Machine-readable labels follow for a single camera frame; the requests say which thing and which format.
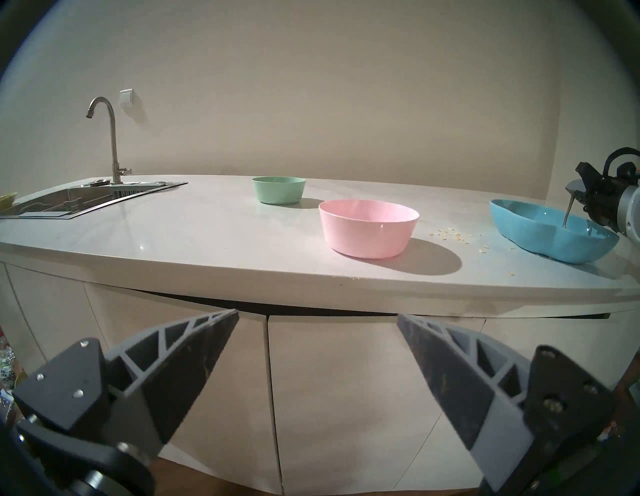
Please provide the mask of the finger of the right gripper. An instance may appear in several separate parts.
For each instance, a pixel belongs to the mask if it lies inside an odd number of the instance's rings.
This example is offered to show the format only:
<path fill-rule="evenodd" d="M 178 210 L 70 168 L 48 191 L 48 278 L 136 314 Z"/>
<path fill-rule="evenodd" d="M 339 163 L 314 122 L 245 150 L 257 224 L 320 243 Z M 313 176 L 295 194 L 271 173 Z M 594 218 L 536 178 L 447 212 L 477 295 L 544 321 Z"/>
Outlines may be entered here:
<path fill-rule="evenodd" d="M 566 190 L 574 197 L 585 197 L 600 182 L 600 172 L 588 162 L 580 162 L 575 170 L 580 178 L 568 183 Z"/>
<path fill-rule="evenodd" d="M 600 194 L 598 191 L 593 190 L 585 192 L 581 190 L 572 191 L 571 197 L 578 201 L 583 206 L 583 211 L 587 215 L 599 215 L 600 214 Z"/>

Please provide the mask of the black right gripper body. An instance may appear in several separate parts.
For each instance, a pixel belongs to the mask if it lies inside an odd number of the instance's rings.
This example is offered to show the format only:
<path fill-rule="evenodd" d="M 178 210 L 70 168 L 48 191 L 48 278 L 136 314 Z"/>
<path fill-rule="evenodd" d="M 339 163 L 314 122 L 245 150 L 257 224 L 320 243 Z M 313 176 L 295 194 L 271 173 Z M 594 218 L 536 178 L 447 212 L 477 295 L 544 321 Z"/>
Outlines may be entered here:
<path fill-rule="evenodd" d="M 603 175 L 591 168 L 594 185 L 590 189 L 590 218 L 619 234 L 625 233 L 625 221 L 618 219 L 618 207 L 627 188 L 626 168 L 617 168 L 615 176 Z"/>

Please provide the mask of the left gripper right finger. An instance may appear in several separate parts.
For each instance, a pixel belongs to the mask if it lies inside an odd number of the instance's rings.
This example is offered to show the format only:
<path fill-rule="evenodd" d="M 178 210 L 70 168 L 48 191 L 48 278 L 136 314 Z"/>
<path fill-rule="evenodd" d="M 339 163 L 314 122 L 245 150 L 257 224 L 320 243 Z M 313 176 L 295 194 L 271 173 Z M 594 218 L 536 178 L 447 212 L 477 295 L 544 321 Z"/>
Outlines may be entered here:
<path fill-rule="evenodd" d="M 488 335 L 399 314 L 397 327 L 482 473 L 481 493 L 558 493 L 603 448 L 615 398 L 562 351 L 531 360 Z"/>

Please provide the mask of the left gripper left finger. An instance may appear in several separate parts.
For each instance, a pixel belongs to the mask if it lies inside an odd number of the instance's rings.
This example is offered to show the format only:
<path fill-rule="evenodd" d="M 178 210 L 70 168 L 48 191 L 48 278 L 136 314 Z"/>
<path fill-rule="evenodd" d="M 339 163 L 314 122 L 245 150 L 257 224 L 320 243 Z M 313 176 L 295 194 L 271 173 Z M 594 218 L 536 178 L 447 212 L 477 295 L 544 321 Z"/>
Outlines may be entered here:
<path fill-rule="evenodd" d="M 237 310 L 155 326 L 104 352 L 70 345 L 15 390 L 16 430 L 40 450 L 69 456 L 155 456 L 204 389 L 239 321 Z"/>

